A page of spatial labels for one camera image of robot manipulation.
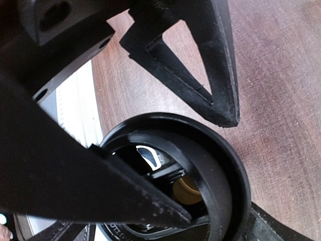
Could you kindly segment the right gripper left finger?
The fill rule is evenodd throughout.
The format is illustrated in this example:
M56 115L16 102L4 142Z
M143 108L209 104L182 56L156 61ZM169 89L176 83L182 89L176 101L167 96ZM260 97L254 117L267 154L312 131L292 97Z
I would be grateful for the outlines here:
M96 225L30 218L32 236L27 240L94 240Z

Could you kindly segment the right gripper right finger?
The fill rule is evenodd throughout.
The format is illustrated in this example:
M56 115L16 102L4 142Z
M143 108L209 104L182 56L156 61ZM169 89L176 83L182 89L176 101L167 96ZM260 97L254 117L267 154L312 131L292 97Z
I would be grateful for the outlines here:
M240 240L312 241L276 220L254 202L252 202L249 219Z

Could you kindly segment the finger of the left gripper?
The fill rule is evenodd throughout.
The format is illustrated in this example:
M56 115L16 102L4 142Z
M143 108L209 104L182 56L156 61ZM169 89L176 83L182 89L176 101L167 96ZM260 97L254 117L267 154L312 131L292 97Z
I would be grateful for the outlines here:
M120 158L80 145L8 75L1 76L1 210L77 223L191 221Z
M129 57L205 120L240 119L236 61L227 1L134 1L120 44Z

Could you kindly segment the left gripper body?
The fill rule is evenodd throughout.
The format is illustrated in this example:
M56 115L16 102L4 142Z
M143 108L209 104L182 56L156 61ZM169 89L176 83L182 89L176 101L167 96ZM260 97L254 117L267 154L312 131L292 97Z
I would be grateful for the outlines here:
M99 54L130 1L1 1L1 72L41 98Z

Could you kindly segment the black plastic cup lid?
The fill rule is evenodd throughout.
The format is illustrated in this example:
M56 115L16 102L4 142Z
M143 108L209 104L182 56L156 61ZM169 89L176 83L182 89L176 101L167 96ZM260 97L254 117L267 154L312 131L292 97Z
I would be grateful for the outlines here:
M117 125L101 148L119 155L192 217L146 240L240 240L251 209L245 168L218 133L190 118L147 113Z

